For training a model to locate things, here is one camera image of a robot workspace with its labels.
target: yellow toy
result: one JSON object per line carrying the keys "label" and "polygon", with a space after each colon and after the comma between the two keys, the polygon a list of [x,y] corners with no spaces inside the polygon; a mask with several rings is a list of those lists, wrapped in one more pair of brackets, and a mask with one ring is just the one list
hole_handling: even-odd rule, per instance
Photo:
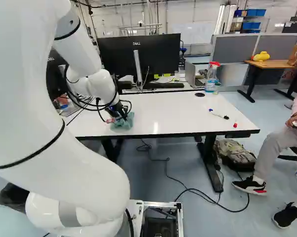
{"label": "yellow toy", "polygon": [[270,55],[266,51],[262,51],[259,54],[252,56],[252,60],[258,61],[258,62],[263,62],[265,60],[268,60],[269,58],[270,58]]}

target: teal cloth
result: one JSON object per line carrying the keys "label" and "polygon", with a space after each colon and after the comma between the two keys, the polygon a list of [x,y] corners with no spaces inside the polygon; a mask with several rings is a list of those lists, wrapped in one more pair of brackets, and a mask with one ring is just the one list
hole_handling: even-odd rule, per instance
{"label": "teal cloth", "polygon": [[127,120],[120,119],[111,124],[111,130],[130,130],[133,127],[134,112],[129,112]]}

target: black table leg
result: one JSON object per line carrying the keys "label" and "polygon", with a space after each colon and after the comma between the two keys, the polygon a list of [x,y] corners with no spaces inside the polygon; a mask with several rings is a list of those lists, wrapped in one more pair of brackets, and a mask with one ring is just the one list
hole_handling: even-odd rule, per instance
{"label": "black table leg", "polygon": [[292,96],[292,93],[294,92],[296,85],[297,85],[297,75],[293,78],[287,92],[283,92],[278,89],[274,89],[274,91],[278,92],[281,95],[284,95],[285,97],[287,97],[290,100],[294,100],[295,98]]}
{"label": "black table leg", "polygon": [[219,176],[216,172],[216,168],[218,166],[217,159],[214,159],[213,146],[215,142],[215,135],[208,135],[203,143],[198,143],[198,150],[201,153],[202,160],[207,169],[210,181],[212,183],[213,189],[216,193],[223,192],[223,185],[219,179]]}
{"label": "black table leg", "polygon": [[101,144],[104,148],[105,154],[107,155],[107,158],[110,161],[112,161],[114,163],[117,162],[123,141],[124,141],[123,139],[118,139],[117,143],[114,147],[111,139],[101,140]]}
{"label": "black table leg", "polygon": [[251,94],[255,87],[255,82],[256,82],[257,78],[259,77],[260,73],[262,72],[262,69],[255,67],[255,66],[251,66],[251,65],[250,65],[250,67],[251,67],[250,70],[252,70],[253,72],[252,72],[252,78],[250,80],[250,84],[247,89],[247,92],[245,93],[242,90],[237,90],[237,92],[240,93],[241,95],[243,95],[250,102],[255,103],[255,100],[251,97]]}

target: spray bottle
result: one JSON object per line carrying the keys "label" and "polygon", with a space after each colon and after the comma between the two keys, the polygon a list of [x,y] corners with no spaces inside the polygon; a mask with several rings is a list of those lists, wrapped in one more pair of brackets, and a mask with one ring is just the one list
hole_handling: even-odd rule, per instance
{"label": "spray bottle", "polygon": [[216,83],[219,83],[216,77],[217,68],[220,66],[219,62],[210,62],[208,69],[208,80],[206,83],[206,92],[213,93],[216,91]]}

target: backpack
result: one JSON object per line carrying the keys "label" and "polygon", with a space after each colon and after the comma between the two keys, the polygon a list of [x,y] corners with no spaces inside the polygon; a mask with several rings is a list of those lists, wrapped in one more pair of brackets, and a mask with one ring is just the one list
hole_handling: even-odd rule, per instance
{"label": "backpack", "polygon": [[244,146],[232,139],[216,140],[214,149],[222,159],[222,164],[238,172],[254,171],[256,157]]}

